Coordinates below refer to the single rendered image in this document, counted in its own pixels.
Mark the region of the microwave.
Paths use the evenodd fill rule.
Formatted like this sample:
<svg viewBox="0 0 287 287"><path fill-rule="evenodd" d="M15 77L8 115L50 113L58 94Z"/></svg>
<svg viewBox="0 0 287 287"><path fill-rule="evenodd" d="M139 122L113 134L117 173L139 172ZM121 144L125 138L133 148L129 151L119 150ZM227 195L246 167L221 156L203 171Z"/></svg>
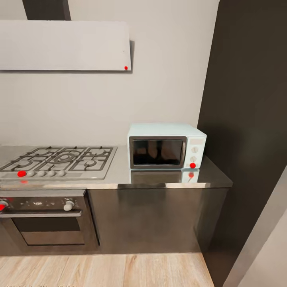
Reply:
<svg viewBox="0 0 287 287"><path fill-rule="evenodd" d="M132 123L130 169L199 169L207 135L189 123Z"/></svg>

